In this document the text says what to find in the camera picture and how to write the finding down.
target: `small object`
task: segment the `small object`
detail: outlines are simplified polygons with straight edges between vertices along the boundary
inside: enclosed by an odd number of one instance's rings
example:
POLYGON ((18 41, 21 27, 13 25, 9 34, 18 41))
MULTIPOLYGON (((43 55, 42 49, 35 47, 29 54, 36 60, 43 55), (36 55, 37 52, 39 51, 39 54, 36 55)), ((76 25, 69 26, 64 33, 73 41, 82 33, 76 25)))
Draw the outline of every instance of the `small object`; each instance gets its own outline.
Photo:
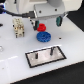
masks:
POLYGON ((39 32, 37 34, 37 40, 40 42, 49 42, 51 40, 51 35, 48 32, 39 32))
POLYGON ((57 24, 58 27, 62 25, 62 20, 63 20, 63 19, 62 19, 61 16, 59 16, 59 17, 56 19, 56 24, 57 24))
POLYGON ((54 47, 51 48, 51 52, 50 52, 50 55, 51 55, 51 56, 53 55, 53 50, 54 50, 54 47))
POLYGON ((35 21, 34 30, 37 30, 38 27, 39 27, 39 21, 35 21))
POLYGON ((34 30, 37 30, 37 28, 39 27, 39 21, 34 21, 34 20, 30 20, 31 24, 33 25, 34 30))
POLYGON ((0 27, 2 27, 2 26, 3 26, 3 24, 0 23, 0 27))
POLYGON ((16 4, 16 3, 17 3, 17 0, 14 1, 14 4, 16 4))
POLYGON ((0 46, 0 52, 2 52, 3 51, 3 47, 2 46, 0 46))
POLYGON ((39 11, 39 13, 41 13, 41 10, 39 11))
POLYGON ((62 38, 59 38, 59 39, 62 39, 62 38))
POLYGON ((40 23, 39 27, 37 28, 37 31, 44 32, 46 30, 45 24, 40 23))
POLYGON ((38 53, 35 54, 35 59, 38 59, 38 53))
POLYGON ((14 31, 15 31, 15 34, 16 34, 16 38, 17 37, 24 37, 24 25, 22 23, 22 19, 19 18, 19 19, 13 19, 13 27, 14 27, 14 31))
POLYGON ((55 9, 55 11, 57 11, 57 9, 55 9))

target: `black cable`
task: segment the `black cable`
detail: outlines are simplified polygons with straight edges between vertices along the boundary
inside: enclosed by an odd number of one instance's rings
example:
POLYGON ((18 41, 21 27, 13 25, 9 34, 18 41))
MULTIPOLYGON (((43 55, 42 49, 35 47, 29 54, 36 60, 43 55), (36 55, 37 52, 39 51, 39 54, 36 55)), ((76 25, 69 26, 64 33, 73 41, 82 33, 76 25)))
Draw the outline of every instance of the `black cable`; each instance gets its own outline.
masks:
POLYGON ((23 18, 30 17, 31 19, 32 18, 35 18, 34 11, 30 11, 29 13, 23 13, 23 14, 15 14, 15 13, 12 13, 10 11, 7 11, 7 10, 1 8, 1 7, 0 7, 0 10, 2 10, 3 12, 6 12, 7 14, 12 15, 12 16, 18 16, 18 17, 23 17, 23 18))
POLYGON ((12 16, 22 17, 22 14, 15 14, 15 13, 9 12, 9 11, 7 11, 7 10, 1 8, 1 7, 0 7, 0 10, 2 10, 3 12, 6 12, 7 14, 12 15, 12 16))

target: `red cap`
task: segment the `red cap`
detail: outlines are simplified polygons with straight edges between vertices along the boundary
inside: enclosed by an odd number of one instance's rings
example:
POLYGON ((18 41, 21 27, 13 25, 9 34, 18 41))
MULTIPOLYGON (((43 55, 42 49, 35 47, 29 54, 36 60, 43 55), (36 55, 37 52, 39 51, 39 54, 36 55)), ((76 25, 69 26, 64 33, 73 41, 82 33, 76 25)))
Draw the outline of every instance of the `red cap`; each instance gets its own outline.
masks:
POLYGON ((39 27, 37 28, 37 31, 44 32, 46 30, 45 24, 40 23, 39 27))

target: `white table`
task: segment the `white table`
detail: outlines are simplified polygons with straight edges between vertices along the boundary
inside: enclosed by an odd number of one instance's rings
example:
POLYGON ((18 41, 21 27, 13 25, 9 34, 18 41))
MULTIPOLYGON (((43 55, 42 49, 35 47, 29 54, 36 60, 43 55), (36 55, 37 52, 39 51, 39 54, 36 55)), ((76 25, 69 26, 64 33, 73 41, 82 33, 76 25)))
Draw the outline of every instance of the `white table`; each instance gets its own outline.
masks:
POLYGON ((55 19, 40 21, 52 35, 48 43, 37 41, 38 32, 33 30, 28 19, 23 19, 25 37, 15 38, 12 19, 9 15, 0 15, 0 23, 4 24, 0 27, 0 46, 4 48, 0 52, 0 84, 9 84, 84 61, 84 32, 68 18, 64 19, 61 27, 56 26, 55 19), (36 68, 29 67, 25 53, 54 45, 60 46, 67 59, 36 68))

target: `screw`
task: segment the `screw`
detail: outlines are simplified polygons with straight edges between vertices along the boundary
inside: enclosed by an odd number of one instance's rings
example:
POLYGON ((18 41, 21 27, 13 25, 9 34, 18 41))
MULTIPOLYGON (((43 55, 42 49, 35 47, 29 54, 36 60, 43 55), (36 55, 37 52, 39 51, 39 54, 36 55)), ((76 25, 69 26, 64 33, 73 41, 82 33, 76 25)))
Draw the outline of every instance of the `screw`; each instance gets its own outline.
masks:
POLYGON ((55 9, 55 11, 57 11, 57 9, 55 9))
POLYGON ((0 27, 2 27, 2 26, 3 26, 3 24, 0 23, 0 27))
POLYGON ((41 11, 39 11, 39 13, 41 13, 41 11))
POLYGON ((62 38, 59 38, 59 39, 62 39, 62 38))

